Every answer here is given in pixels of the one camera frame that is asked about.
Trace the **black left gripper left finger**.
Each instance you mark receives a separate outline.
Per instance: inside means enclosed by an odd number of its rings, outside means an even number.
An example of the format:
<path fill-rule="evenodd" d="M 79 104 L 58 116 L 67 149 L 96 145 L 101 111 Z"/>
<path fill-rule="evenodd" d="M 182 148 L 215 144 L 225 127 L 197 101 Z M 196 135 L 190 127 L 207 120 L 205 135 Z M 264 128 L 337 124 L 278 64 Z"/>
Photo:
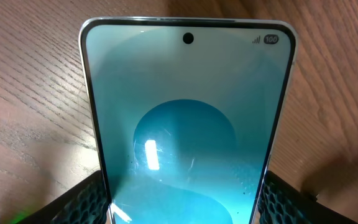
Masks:
<path fill-rule="evenodd" d="M 108 219 L 106 196 L 98 170 L 18 224 L 103 224 Z"/>

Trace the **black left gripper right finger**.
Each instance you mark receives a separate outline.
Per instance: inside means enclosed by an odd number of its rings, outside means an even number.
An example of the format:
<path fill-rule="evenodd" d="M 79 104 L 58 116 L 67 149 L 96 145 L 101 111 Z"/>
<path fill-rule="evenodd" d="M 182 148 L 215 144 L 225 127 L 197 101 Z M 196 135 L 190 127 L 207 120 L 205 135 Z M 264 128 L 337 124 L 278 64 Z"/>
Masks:
<path fill-rule="evenodd" d="M 301 194 L 271 171 L 265 174 L 257 209 L 260 224 L 357 224 Z"/>

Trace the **blue screen Galaxy smartphone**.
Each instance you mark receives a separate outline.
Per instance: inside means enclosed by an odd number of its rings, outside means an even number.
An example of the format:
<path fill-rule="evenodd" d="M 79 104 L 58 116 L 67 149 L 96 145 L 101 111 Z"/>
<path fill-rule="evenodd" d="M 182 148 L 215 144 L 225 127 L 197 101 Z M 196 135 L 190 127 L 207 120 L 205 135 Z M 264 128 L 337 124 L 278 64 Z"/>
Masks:
<path fill-rule="evenodd" d="M 283 21 L 95 17 L 78 36 L 114 223 L 252 223 L 298 37 Z"/>

